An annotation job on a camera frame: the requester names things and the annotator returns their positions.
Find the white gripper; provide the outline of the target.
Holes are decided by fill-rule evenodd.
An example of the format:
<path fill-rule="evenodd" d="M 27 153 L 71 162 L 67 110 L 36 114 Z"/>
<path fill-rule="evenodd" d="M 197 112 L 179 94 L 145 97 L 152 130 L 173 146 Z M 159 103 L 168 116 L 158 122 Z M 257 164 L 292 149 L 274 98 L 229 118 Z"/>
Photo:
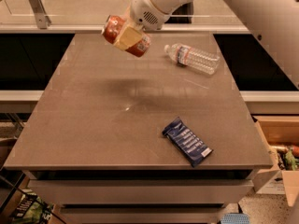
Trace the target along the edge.
<path fill-rule="evenodd" d="M 128 21 L 116 25 L 117 35 L 113 46 L 120 50 L 127 50 L 139 42 L 143 36 L 143 27 L 146 30 L 160 30 L 170 17 L 163 0 L 132 0 L 123 16 L 139 25 Z"/>

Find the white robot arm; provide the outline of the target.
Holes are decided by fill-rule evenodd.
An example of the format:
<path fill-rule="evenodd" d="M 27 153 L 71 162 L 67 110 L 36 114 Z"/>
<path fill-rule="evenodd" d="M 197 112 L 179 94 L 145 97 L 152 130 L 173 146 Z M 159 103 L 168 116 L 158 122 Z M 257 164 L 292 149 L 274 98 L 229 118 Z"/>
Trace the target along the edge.
<path fill-rule="evenodd" d="M 193 0 L 131 0 L 123 17 L 136 29 L 159 30 L 172 13 Z M 299 84 L 299 1 L 223 0 L 274 59 Z"/>

